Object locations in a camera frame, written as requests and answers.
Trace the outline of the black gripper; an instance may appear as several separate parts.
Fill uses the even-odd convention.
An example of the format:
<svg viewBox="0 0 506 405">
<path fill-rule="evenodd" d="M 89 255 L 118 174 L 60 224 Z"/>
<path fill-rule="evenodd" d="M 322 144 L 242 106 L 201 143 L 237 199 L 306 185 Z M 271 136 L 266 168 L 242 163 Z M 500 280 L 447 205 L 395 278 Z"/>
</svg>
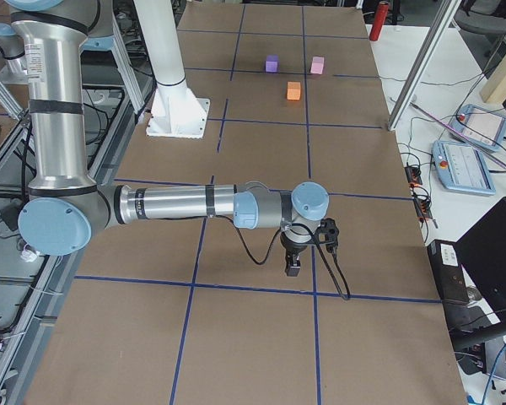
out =
<svg viewBox="0 0 506 405">
<path fill-rule="evenodd" d="M 297 277 L 301 269 L 299 253 L 307 246 L 313 246 L 314 231 L 305 224 L 292 224 L 281 227 L 280 241 L 285 252 L 285 274 Z"/>
</svg>

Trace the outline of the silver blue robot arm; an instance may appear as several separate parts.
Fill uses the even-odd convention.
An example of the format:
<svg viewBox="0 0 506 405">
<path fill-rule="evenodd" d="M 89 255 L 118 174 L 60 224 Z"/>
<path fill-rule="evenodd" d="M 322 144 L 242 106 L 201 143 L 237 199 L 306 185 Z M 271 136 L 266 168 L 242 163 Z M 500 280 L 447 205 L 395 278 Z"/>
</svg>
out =
<svg viewBox="0 0 506 405">
<path fill-rule="evenodd" d="M 326 215 L 324 187 L 307 181 L 273 192 L 258 181 L 241 185 L 132 189 L 100 186 L 88 173 L 80 54 L 90 35 L 112 26 L 102 1 L 12 1 L 14 31 L 24 42 L 36 175 L 18 219 L 22 238 L 37 251 L 66 256 L 94 235 L 135 220 L 221 218 L 237 231 L 275 229 L 285 272 L 299 272 L 308 246 L 335 255 L 338 232 Z"/>
</svg>

